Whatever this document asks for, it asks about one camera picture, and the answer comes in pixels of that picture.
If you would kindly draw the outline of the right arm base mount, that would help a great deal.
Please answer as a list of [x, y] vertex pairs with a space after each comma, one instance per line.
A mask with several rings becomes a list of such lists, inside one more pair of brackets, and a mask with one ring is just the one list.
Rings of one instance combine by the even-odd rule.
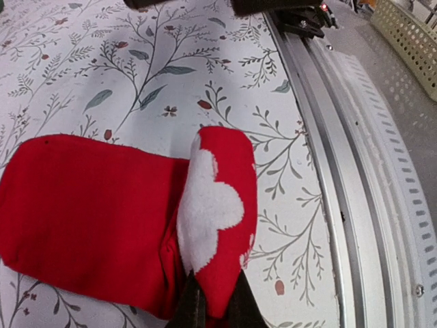
[[323, 38], [323, 28], [339, 29], [335, 15], [325, 1], [317, 1], [315, 5], [275, 10], [274, 15], [275, 25], [279, 30], [301, 38]]

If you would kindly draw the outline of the red sock pair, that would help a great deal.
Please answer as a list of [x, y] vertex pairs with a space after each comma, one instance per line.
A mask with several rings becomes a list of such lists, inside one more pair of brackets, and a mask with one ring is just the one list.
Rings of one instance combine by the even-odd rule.
[[253, 146], [232, 128], [199, 129], [188, 159], [74, 135], [36, 137], [1, 177], [5, 266], [167, 322], [193, 271], [206, 327], [229, 327], [256, 229]]

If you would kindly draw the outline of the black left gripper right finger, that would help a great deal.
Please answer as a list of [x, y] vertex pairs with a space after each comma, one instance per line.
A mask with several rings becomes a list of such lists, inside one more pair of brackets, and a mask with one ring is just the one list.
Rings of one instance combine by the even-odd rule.
[[241, 271], [228, 306], [231, 328], [267, 328], [244, 271]]

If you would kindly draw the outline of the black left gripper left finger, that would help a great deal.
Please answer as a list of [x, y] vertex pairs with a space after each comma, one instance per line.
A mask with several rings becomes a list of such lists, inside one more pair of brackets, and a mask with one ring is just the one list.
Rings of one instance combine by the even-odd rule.
[[206, 298], [191, 271], [180, 297], [173, 318], [167, 323], [167, 328], [205, 328]]

